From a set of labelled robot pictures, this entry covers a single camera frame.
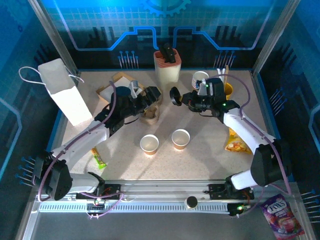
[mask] blue backdrop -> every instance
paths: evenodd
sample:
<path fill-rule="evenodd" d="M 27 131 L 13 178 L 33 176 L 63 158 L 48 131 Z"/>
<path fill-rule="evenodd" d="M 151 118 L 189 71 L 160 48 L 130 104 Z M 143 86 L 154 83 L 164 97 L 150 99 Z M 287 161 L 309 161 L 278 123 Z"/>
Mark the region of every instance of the blue backdrop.
<path fill-rule="evenodd" d="M 120 69 L 125 51 L 134 51 L 126 57 L 138 57 L 140 68 L 154 68 L 152 53 L 166 42 L 184 68 L 225 66 L 221 55 L 251 68 L 287 1 L 43 2 L 78 68 Z"/>

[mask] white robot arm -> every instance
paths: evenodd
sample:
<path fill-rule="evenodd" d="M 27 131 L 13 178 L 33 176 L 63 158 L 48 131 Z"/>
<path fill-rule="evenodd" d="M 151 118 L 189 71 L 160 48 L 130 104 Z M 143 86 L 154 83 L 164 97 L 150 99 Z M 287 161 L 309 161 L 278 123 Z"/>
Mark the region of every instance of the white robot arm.
<path fill-rule="evenodd" d="M 45 152 L 36 157 L 32 182 L 39 186 L 40 201 L 42 190 L 54 200 L 60 200 L 67 193 L 85 192 L 97 196 L 102 194 L 105 181 L 100 176 L 92 172 L 70 174 L 69 169 L 92 148 L 116 133 L 125 124 L 127 117 L 143 113 L 161 96 L 159 89 L 154 86 L 147 87 L 139 93 L 135 92 L 134 96 L 133 89 L 124 86 L 113 87 L 116 94 L 113 93 L 111 96 L 110 109 L 106 106 L 83 132 L 69 142 L 51 153 Z"/>
<path fill-rule="evenodd" d="M 199 81 L 198 84 L 200 85 L 198 92 L 194 90 L 182 96 L 178 89 L 173 87 L 170 91 L 172 103 L 177 106 L 185 104 L 195 113 L 210 110 L 212 117 L 216 117 L 235 131 L 253 153 L 250 169 L 226 178 L 225 188 L 230 198 L 236 198 L 237 193 L 242 190 L 257 185 L 266 186 L 291 173 L 288 144 L 260 129 L 242 112 L 242 108 L 236 102 L 226 100 L 224 85 L 220 78 L 211 77 Z M 283 166 L 279 165 L 278 158 L 281 158 Z"/>

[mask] yellow snack wrapper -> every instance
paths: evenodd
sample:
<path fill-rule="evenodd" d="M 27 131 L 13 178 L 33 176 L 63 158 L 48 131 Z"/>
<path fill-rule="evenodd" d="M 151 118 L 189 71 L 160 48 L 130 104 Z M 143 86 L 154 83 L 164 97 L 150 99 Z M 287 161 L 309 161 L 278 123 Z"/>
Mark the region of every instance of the yellow snack wrapper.
<path fill-rule="evenodd" d="M 252 154 L 248 145 L 231 128 L 229 128 L 229 139 L 224 149 L 230 152 L 244 152 Z"/>
<path fill-rule="evenodd" d="M 96 160 L 96 163 L 98 164 L 99 169 L 103 169 L 107 166 L 107 164 L 104 161 L 102 161 L 101 156 L 95 147 L 91 149 L 91 153 L 94 159 Z"/>

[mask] cable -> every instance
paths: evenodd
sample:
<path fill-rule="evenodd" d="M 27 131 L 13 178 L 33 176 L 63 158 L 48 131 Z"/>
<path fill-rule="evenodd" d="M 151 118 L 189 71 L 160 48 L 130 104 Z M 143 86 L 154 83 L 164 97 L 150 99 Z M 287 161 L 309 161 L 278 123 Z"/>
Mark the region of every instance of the cable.
<path fill-rule="evenodd" d="M 96 216 L 94 216 L 93 213 L 92 213 L 92 215 L 90 215 L 89 213 L 86 213 L 90 218 L 96 218 L 96 219 L 98 219 L 99 217 L 103 217 L 104 215 L 109 213 L 112 209 L 114 209 L 120 203 L 120 201 L 122 200 L 122 198 L 125 195 L 123 192 L 117 192 L 117 193 L 107 194 L 107 195 L 103 195 L 103 196 L 95 196 L 95 195 L 91 195 L 91 194 L 86 193 L 86 192 L 80 192 L 80 193 L 82 195 L 84 195 L 84 196 L 87 196 L 87 197 L 93 198 L 93 199 L 105 199 L 105 198 L 110 198 L 110 197 L 113 197 L 113 196 L 116 196 L 116 195 L 121 195 L 119 200 L 109 210 L 107 210 L 106 212 L 101 213 L 101 214 L 96 215 Z"/>
<path fill-rule="evenodd" d="M 105 194 L 106 192 L 108 192 L 108 191 L 110 191 L 111 190 L 111 187 L 107 187 L 104 191 L 103 191 L 103 193 L 101 194 L 101 196 L 103 196 L 103 194 Z"/>
<path fill-rule="evenodd" d="M 242 191 L 242 193 L 246 196 L 246 199 L 248 200 L 248 205 L 250 204 L 250 196 L 248 195 L 248 193 L 246 193 L 246 191 Z"/>
<path fill-rule="evenodd" d="M 53 166 L 55 165 L 55 163 L 58 161 L 58 159 L 66 153 L 66 151 L 73 145 L 75 144 L 79 139 L 81 139 L 83 136 L 91 133 L 92 131 L 94 131 L 96 128 L 100 127 L 102 124 L 104 124 L 112 115 L 112 113 L 115 110 L 116 107 L 116 100 L 117 100 L 117 92 L 116 92 L 116 86 L 114 85 L 114 83 L 112 81 L 109 81 L 110 85 L 113 88 L 113 103 L 112 103 L 112 108 L 108 114 L 108 116 L 102 121 L 100 122 L 98 125 L 92 127 L 91 129 L 89 129 L 86 132 L 83 132 L 81 135 L 77 136 L 74 140 L 72 140 L 51 162 L 51 164 L 49 165 L 49 167 L 47 168 L 47 170 L 45 171 L 43 178 L 41 180 L 40 186 L 39 186 L 39 190 L 38 190 L 38 201 L 39 202 L 44 202 L 46 200 L 48 200 L 50 198 L 50 196 L 46 197 L 45 199 L 41 199 L 41 193 L 42 190 L 44 188 L 45 182 L 47 180 L 47 177 L 51 171 L 51 169 L 53 168 Z"/>
<path fill-rule="evenodd" d="M 288 194 L 288 192 L 286 192 L 285 190 L 283 190 L 281 187 L 279 187 L 278 185 L 275 185 L 274 183 L 270 183 L 269 185 L 271 185 L 272 187 L 278 189 L 279 191 L 283 192 L 284 194 Z"/>
<path fill-rule="evenodd" d="M 124 125 L 128 125 L 128 124 L 132 124 L 135 121 L 137 121 L 139 119 L 139 117 L 137 117 L 135 120 L 129 121 L 129 122 L 125 122 Z"/>
<path fill-rule="evenodd" d="M 201 117 L 207 117 L 207 118 L 213 118 L 215 116 L 212 116 L 212 115 L 202 115 L 200 112 L 198 112 L 198 114 L 201 116 Z"/>
<path fill-rule="evenodd" d="M 248 86 L 240 78 L 238 78 L 238 77 L 236 77 L 234 75 L 231 75 L 231 74 L 218 74 L 218 75 L 213 76 L 212 78 L 216 78 L 216 77 L 220 77 L 220 76 L 227 76 L 227 77 L 233 78 L 235 80 L 238 80 L 245 87 L 246 92 L 248 94 L 248 100 L 240 107 L 240 110 L 239 110 L 240 117 L 241 117 L 241 119 L 243 119 L 244 122 L 246 122 L 251 128 L 253 128 L 271 146 L 271 148 L 272 148 L 272 150 L 273 150 L 273 152 L 275 154 L 275 157 L 276 157 L 276 159 L 278 161 L 278 164 L 279 164 L 279 167 L 280 167 L 280 171 L 281 171 L 281 174 L 282 174 L 282 177 L 283 177 L 283 180 L 284 180 L 284 184 L 285 184 L 285 187 L 286 187 L 286 190 L 287 190 L 287 192 L 284 192 L 283 190 L 282 191 L 287 195 L 291 195 L 292 192 L 291 192 L 291 188 L 290 188 L 290 185 L 289 185 L 289 181 L 288 181 L 288 178 L 286 176 L 286 172 L 285 172 L 284 166 L 282 164 L 279 152 L 277 151 L 275 145 L 264 135 L 263 132 L 261 132 L 254 124 L 252 124 L 250 121 L 248 121 L 243 115 L 243 108 L 245 106 L 247 106 L 248 103 L 251 100 L 251 95 L 250 95 L 250 91 L 249 91 Z"/>
<path fill-rule="evenodd" d="M 220 194 L 220 193 L 223 193 L 225 192 L 227 189 L 225 188 L 223 191 L 217 191 L 217 192 L 213 192 L 212 191 L 203 191 L 205 194 Z"/>
<path fill-rule="evenodd" d="M 239 217 L 242 217 L 242 216 L 250 213 L 253 209 L 255 209 L 255 207 L 260 203 L 260 201 L 261 201 L 261 199 L 262 199 L 262 197 L 263 197 L 263 195 L 264 195 L 264 191 L 265 191 L 265 187 L 262 188 L 261 194 L 260 194 L 257 202 L 253 205 L 253 207 L 251 207 L 248 211 L 245 211 L 244 213 L 241 213 L 241 214 L 239 215 Z"/>

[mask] paper cup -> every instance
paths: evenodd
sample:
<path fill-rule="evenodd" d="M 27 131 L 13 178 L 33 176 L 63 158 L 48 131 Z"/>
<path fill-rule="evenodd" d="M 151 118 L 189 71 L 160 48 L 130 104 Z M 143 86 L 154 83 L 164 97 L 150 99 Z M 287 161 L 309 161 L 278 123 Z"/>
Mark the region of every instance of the paper cup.
<path fill-rule="evenodd" d="M 194 89 L 199 89 L 199 87 L 197 87 L 197 81 L 201 81 L 202 79 L 207 79 L 209 78 L 208 73 L 206 73 L 205 71 L 196 71 L 193 76 L 192 76 L 192 87 Z"/>
<path fill-rule="evenodd" d="M 176 149 L 184 149 L 190 141 L 190 134 L 184 129 L 175 130 L 171 136 L 173 145 Z"/>
<path fill-rule="evenodd" d="M 157 152 L 157 149 L 159 147 L 159 140 L 155 135 L 145 135 L 140 140 L 140 147 L 146 154 L 153 155 Z"/>

